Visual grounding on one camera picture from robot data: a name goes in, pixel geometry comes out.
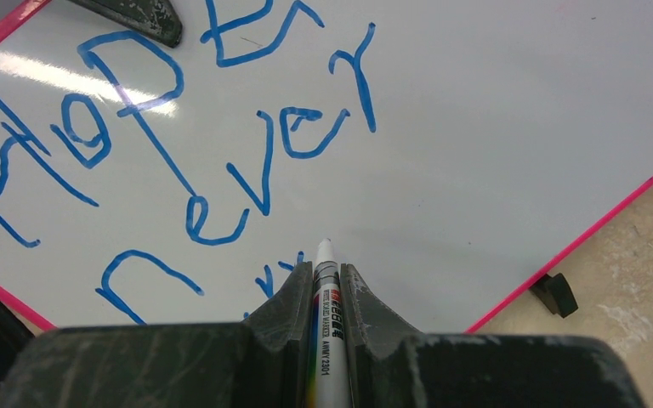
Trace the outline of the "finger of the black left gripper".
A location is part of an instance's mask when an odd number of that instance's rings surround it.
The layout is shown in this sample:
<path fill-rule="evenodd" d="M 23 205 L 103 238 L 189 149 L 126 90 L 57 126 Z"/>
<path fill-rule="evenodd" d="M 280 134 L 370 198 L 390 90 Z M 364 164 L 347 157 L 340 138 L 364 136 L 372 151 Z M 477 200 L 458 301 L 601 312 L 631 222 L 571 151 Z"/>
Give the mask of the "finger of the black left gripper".
<path fill-rule="evenodd" d="M 71 0 L 89 11 L 132 31 L 176 48 L 182 39 L 183 24 L 168 0 Z"/>

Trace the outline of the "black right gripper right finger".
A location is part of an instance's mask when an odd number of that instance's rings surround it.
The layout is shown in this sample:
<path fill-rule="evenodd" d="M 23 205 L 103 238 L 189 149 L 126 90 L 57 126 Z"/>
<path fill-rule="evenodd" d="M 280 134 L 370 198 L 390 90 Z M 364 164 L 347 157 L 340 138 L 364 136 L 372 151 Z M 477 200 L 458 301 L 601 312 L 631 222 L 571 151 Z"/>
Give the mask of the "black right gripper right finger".
<path fill-rule="evenodd" d="M 408 339 L 418 330 L 378 298 L 351 263 L 343 263 L 347 355 L 355 407 L 413 407 Z"/>

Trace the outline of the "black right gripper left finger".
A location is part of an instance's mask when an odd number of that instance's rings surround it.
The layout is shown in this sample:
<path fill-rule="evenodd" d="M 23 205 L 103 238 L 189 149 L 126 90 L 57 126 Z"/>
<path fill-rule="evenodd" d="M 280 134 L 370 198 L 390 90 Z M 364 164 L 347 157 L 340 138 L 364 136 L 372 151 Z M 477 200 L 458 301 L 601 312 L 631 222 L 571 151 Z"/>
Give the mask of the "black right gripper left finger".
<path fill-rule="evenodd" d="M 248 406 L 303 405 L 312 299 L 312 263 L 302 262 L 281 289 L 244 320 L 251 332 L 243 372 Z"/>

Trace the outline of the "whiteboard marker pen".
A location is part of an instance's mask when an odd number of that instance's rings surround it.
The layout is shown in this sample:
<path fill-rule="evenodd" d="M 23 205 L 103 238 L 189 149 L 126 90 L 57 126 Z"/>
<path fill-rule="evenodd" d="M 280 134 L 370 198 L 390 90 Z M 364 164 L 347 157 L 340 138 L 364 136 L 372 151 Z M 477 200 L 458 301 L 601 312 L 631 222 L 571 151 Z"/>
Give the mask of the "whiteboard marker pen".
<path fill-rule="evenodd" d="M 339 265 L 332 241 L 317 247 L 306 371 L 306 407 L 351 407 Z"/>

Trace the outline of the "red-framed whiteboard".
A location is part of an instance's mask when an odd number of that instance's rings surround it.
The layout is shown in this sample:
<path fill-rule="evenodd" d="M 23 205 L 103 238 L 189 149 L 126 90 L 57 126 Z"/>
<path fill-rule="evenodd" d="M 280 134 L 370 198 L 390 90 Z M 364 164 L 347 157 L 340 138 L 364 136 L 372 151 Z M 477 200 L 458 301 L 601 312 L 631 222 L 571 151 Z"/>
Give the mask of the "red-framed whiteboard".
<path fill-rule="evenodd" d="M 40 327 L 239 320 L 323 239 L 462 331 L 653 176 L 653 1 L 68 1 L 0 42 L 0 298 Z"/>

